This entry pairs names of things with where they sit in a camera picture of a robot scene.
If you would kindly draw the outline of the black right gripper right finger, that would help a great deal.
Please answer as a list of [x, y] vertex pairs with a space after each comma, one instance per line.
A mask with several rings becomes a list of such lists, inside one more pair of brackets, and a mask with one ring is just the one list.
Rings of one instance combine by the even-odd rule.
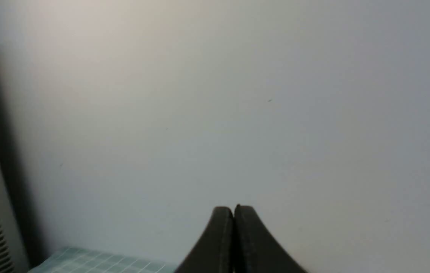
[[305, 273], [277, 242], [252, 206], [234, 211], [233, 268], [236, 273]]

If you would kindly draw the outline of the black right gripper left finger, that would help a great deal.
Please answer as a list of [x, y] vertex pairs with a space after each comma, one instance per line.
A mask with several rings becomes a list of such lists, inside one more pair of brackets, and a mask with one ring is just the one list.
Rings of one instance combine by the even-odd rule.
[[232, 273], [233, 214], [216, 206], [198, 241], [175, 270], [176, 273]]

